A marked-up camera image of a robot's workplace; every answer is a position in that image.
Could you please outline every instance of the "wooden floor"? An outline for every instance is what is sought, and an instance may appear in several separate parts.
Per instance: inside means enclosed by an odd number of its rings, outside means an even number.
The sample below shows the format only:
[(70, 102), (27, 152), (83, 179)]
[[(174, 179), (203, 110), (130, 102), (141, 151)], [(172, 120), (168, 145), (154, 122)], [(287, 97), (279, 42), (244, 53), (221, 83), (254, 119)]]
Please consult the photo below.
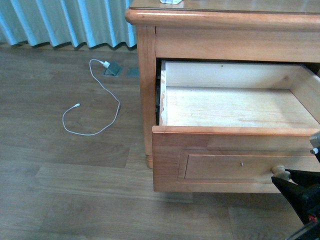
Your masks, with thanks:
[[(90, 59), (120, 77), (92, 79)], [(302, 226), (280, 194), (153, 192), (146, 167), (136, 53), (0, 46), (0, 239), (277, 240)]]

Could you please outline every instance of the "open drawer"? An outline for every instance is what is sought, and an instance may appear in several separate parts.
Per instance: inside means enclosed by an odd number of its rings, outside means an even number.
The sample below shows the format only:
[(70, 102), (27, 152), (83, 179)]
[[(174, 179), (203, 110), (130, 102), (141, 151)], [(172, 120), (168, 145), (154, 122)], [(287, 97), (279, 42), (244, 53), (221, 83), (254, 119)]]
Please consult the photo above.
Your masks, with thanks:
[(319, 171), (320, 79), (302, 65), (163, 61), (153, 184), (277, 193), (271, 169)]

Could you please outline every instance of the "charging cable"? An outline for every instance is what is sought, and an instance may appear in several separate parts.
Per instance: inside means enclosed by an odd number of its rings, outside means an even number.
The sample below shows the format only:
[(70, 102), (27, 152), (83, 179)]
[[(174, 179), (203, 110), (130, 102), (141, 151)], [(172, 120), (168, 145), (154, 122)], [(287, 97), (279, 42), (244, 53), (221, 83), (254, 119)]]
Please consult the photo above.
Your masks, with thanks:
[(77, 103), (75, 104), (74, 106), (70, 107), (67, 111), (64, 112), (64, 114), (62, 115), (62, 124), (63, 124), (63, 127), (64, 129), (69, 132), (69, 133), (72, 133), (72, 134), (77, 134), (77, 135), (81, 135), (81, 136), (94, 136), (94, 135), (97, 135), (99, 133), (101, 133), (102, 131), (104, 131), (105, 129), (107, 129), (108, 127), (110, 127), (112, 124), (114, 124), (114, 122), (116, 121), (116, 118), (118, 116), (118, 113), (119, 113), (119, 110), (120, 110), (120, 101), (116, 98), (116, 96), (111, 92), (109, 91), (107, 88), (105, 88), (102, 83), (94, 76), (93, 72), (92, 72), (92, 68), (91, 68), (91, 63), (92, 61), (97, 61), (99, 63), (101, 63), (106, 69), (109, 67), (110, 63), (105, 61), (100, 61), (98, 59), (91, 59), (89, 61), (89, 68), (90, 68), (90, 73), (91, 73), (91, 76), (100, 84), (100, 86), (106, 90), (109, 94), (111, 94), (111, 96), (118, 102), (118, 107), (116, 109), (116, 113), (115, 113), (115, 116), (114, 116), (114, 119), (111, 123), (109, 123), (107, 126), (105, 126), (104, 128), (102, 128), (100, 131), (97, 131), (95, 133), (90, 133), (90, 134), (85, 134), (85, 133), (79, 133), (79, 132), (75, 132), (75, 131), (71, 131), (69, 129), (67, 129), (66, 125), (65, 125), (65, 115), (67, 112), (69, 112), (70, 110), (74, 109), (74, 108), (77, 108), (80, 106), (80, 103)]

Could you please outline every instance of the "curtain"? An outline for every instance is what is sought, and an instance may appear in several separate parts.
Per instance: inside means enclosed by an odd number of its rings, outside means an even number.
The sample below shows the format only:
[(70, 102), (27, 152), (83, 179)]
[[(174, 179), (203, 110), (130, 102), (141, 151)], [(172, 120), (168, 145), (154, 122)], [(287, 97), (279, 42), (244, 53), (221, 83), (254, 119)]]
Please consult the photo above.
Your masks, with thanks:
[(31, 46), (50, 42), (55, 47), (107, 43), (136, 44), (136, 29), (125, 20), (133, 0), (1, 0), (0, 42)]

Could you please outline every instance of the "drawer knob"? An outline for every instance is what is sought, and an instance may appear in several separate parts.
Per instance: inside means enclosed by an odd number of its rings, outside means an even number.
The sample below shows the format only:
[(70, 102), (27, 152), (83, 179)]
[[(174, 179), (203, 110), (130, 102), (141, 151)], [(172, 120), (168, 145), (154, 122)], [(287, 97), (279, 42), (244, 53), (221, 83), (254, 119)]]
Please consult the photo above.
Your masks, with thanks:
[(283, 179), (286, 181), (289, 181), (291, 179), (291, 174), (290, 172), (286, 171), (286, 168), (284, 166), (274, 166), (271, 169), (271, 172), (273, 173), (273, 177)]

